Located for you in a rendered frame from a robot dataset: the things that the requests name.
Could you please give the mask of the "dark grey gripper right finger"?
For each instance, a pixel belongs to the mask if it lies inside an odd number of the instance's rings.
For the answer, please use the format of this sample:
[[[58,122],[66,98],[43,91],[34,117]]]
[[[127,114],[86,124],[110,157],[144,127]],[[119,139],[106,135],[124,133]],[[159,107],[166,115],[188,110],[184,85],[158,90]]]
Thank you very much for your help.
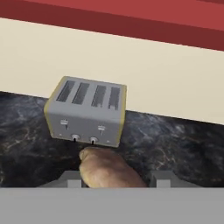
[[[195,188],[197,185],[178,178],[172,171],[151,171],[150,187],[154,188]]]

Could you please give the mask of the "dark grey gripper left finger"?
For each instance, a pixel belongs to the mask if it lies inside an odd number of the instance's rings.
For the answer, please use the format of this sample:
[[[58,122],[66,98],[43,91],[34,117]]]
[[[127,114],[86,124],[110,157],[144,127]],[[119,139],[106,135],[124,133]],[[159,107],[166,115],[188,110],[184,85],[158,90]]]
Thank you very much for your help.
[[[79,171],[64,171],[58,179],[43,185],[44,188],[85,188],[86,186]]]

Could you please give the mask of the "brown bread loaf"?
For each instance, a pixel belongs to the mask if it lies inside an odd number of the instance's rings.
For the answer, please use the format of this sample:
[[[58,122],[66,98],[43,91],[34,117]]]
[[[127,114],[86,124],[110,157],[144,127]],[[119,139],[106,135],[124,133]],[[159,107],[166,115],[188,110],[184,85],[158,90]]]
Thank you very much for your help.
[[[146,187],[138,173],[110,149],[83,149],[80,175],[90,188]]]

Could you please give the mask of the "grey four-slot toaster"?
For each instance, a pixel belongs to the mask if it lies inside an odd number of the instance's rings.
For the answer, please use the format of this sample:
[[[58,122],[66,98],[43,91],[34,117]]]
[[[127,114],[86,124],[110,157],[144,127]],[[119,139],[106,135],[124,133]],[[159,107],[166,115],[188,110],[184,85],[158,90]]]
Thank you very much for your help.
[[[44,106],[51,137],[118,147],[125,121],[127,87],[64,76]]]

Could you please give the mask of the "red wall cabinets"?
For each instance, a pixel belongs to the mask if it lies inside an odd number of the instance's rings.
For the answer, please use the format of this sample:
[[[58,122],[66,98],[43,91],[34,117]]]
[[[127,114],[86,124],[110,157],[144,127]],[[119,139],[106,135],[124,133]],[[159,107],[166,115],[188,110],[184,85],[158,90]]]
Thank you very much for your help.
[[[0,0],[0,18],[224,52],[224,0]]]

